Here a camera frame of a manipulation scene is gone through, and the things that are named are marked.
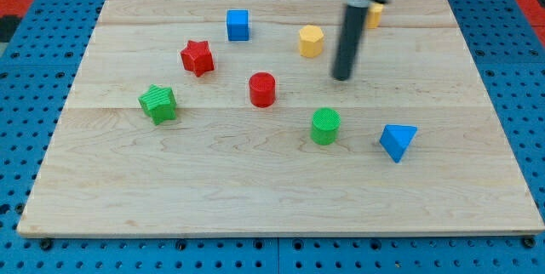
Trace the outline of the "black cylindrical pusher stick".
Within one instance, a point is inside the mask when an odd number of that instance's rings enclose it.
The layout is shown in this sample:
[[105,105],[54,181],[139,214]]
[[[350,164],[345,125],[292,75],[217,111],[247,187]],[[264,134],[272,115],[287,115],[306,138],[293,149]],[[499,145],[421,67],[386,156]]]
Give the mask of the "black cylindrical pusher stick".
[[346,81],[352,76],[369,6],[369,1],[363,1],[360,4],[347,4],[345,7],[331,70],[331,76],[335,80]]

